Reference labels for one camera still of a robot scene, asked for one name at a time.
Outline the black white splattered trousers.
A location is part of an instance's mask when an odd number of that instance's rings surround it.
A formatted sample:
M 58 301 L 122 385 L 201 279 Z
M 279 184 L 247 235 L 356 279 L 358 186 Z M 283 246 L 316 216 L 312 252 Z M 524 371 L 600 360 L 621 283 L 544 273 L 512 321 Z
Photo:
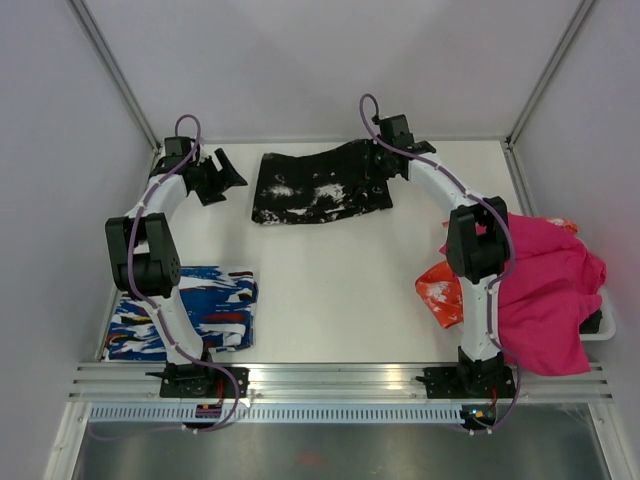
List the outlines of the black white splattered trousers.
M 325 224 L 393 207 L 374 167 L 376 146 L 355 140 L 331 150 L 262 156 L 251 219 L 260 225 Z

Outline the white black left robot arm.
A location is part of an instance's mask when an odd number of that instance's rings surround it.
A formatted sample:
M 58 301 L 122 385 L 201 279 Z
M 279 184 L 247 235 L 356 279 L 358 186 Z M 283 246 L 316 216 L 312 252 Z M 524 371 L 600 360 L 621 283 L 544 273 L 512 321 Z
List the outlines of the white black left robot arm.
M 213 363 L 181 299 L 181 263 L 169 221 L 189 194 L 207 206 L 247 182 L 223 149 L 202 155 L 196 138 L 168 137 L 164 152 L 138 203 L 105 224 L 113 280 L 119 291 L 143 303 L 165 348 L 161 397 L 237 400 L 242 375 Z

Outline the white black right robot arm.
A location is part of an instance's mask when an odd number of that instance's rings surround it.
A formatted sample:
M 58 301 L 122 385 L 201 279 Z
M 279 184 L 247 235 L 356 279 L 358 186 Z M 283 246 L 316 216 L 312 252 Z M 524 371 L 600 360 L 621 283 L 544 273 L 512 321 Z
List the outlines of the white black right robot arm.
M 499 287 L 514 256 L 505 201 L 460 180 L 430 143 L 414 139 L 405 116 L 374 116 L 365 126 L 384 150 L 375 166 L 421 187 L 449 213 L 445 255 L 461 288 L 462 340 L 455 365 L 426 367 L 417 381 L 430 399 L 514 398 L 497 326 Z

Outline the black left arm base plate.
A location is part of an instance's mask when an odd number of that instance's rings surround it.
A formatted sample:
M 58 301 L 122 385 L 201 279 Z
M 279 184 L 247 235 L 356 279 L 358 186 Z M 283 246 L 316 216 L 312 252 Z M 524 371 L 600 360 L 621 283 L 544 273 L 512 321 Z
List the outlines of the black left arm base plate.
M 146 372 L 159 378 L 161 398 L 245 398 L 249 385 L 249 370 L 242 367 L 218 369 L 200 365 L 167 363 L 161 372 Z

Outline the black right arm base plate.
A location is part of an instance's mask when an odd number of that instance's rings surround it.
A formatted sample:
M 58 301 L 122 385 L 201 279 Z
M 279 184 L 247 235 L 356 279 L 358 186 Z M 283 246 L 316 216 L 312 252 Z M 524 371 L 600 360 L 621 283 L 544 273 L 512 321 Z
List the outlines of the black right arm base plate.
M 516 393 L 512 371 L 464 372 L 460 366 L 426 367 L 415 379 L 429 399 L 511 399 Z

